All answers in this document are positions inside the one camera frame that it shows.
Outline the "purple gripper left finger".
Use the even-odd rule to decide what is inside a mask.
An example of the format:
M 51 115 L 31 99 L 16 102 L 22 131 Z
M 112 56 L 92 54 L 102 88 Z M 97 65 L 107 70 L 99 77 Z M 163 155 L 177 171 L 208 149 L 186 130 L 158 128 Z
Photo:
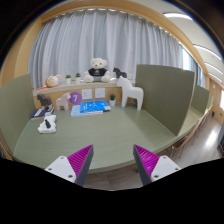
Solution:
M 68 157 L 59 156 L 45 170 L 76 185 L 83 186 L 93 155 L 93 146 L 89 145 Z

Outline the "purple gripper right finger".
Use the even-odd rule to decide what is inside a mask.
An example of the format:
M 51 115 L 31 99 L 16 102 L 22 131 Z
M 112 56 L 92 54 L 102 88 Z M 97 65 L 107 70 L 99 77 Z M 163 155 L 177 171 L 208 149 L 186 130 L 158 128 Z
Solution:
M 138 145 L 133 146 L 133 155 L 143 185 L 148 185 L 180 170 L 180 167 L 168 156 L 157 156 Z

